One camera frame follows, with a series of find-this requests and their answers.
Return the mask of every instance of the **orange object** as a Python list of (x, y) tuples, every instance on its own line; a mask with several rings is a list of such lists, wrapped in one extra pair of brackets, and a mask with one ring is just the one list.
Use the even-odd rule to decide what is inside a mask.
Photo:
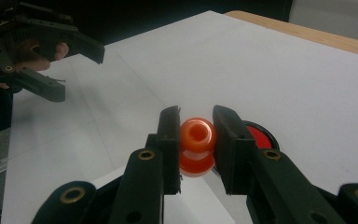
[(180, 170), (183, 175), (200, 176), (214, 166), (216, 130), (210, 121), (188, 119), (181, 127)]

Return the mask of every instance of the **white table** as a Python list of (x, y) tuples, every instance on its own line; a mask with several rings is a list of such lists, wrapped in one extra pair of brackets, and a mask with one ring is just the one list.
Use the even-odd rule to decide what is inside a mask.
[[(3, 223), (29, 223), (62, 184), (108, 181), (170, 105), (181, 121), (230, 107), (268, 128), (314, 185), (358, 182), (356, 54), (206, 12), (106, 46), (102, 65), (77, 55), (46, 75), (66, 80), (67, 100), (15, 96)], [(214, 174), (189, 182), (250, 223), (244, 197), (224, 195)]]

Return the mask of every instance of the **orange ring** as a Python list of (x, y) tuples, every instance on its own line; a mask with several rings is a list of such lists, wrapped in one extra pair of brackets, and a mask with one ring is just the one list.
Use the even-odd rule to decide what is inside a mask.
[(210, 121), (193, 118), (181, 127), (181, 149), (195, 153), (213, 150), (216, 143), (216, 130)]

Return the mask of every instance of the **wooden table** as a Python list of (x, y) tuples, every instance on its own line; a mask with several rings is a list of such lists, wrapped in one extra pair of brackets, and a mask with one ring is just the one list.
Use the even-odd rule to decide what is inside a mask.
[(286, 33), (288, 35), (294, 35), (336, 49), (343, 49), (358, 54), (358, 40), (356, 39), (348, 38), (342, 35), (333, 35), (327, 32), (310, 29), (284, 21), (276, 21), (243, 11), (230, 11), (226, 13), (226, 15)]

